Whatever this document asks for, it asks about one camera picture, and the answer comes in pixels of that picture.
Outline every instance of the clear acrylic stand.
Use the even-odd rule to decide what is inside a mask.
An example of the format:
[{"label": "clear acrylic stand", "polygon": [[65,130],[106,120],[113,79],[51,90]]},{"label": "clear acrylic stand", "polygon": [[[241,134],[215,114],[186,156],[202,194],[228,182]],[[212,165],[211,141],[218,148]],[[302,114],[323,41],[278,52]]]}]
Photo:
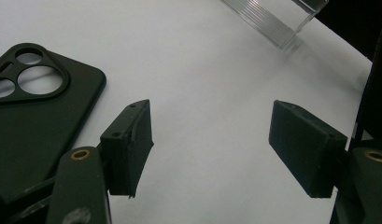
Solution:
[{"label": "clear acrylic stand", "polygon": [[328,4],[328,0],[222,1],[280,49]]}]

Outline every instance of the brass insert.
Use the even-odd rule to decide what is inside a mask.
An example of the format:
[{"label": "brass insert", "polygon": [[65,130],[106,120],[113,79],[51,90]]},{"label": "brass insert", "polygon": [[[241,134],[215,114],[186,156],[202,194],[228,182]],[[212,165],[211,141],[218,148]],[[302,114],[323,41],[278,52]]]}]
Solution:
[{"label": "brass insert", "polygon": [[81,149],[71,154],[71,159],[74,161],[82,161],[90,156],[91,152],[88,149]]},{"label": "brass insert", "polygon": [[365,151],[365,156],[373,161],[382,162],[382,152],[377,150]]}]

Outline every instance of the white table surface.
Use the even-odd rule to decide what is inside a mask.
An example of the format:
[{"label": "white table surface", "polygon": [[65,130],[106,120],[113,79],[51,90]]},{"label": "white table surface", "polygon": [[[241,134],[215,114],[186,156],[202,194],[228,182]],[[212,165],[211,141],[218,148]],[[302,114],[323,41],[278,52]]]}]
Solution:
[{"label": "white table surface", "polygon": [[273,101],[351,136],[371,62],[313,20],[285,51],[220,0],[0,0],[0,56],[24,42],[95,66],[106,88],[74,147],[150,99],[155,146],[113,223],[328,223],[268,144]]}]

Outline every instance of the screw hole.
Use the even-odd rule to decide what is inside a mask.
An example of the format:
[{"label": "screw hole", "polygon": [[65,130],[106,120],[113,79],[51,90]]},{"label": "screw hole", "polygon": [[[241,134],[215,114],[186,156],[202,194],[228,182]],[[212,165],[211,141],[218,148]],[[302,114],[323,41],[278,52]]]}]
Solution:
[{"label": "screw hole", "polygon": [[373,161],[380,161],[382,162],[382,152],[369,150],[365,152],[365,156]]},{"label": "screw hole", "polygon": [[74,161],[85,160],[86,158],[89,157],[90,154],[91,152],[87,149],[78,150],[71,154],[71,159]]}]

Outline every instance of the white surface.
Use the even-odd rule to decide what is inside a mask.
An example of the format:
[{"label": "white surface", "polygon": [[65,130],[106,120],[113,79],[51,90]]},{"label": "white surface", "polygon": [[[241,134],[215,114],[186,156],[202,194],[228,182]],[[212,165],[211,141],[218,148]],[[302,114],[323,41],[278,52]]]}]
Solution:
[{"label": "white surface", "polygon": [[150,99],[155,147],[114,223],[328,223],[268,144],[275,99],[350,136],[371,63],[311,21],[280,51],[219,0],[0,1],[0,56],[32,42],[106,73],[75,147]]}]

